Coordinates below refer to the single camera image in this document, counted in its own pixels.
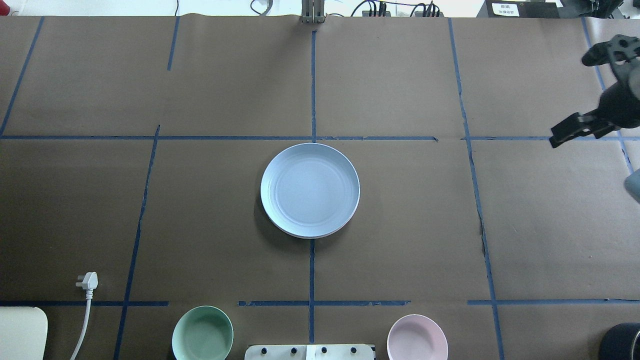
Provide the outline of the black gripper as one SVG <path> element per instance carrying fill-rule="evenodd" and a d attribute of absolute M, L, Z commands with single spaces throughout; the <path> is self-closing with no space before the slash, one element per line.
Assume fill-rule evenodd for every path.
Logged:
<path fill-rule="evenodd" d="M 639 50 L 638 37 L 617 34 L 609 41 L 594 44 L 582 56 L 582 64 L 587 67 L 610 65 L 616 82 L 601 94 L 596 109 L 583 115 L 574 112 L 550 129 L 551 148 L 578 136 L 599 139 L 610 132 L 639 127 Z"/>

